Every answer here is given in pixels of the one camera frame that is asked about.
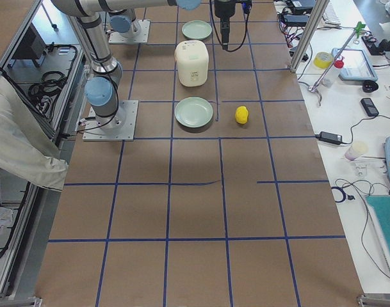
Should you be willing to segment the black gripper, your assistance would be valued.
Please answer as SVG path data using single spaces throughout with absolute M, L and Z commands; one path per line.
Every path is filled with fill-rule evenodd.
M 214 0 L 215 16 L 220 19 L 220 32 L 222 49 L 227 50 L 229 47 L 230 37 L 230 18 L 235 14 L 235 0 Z

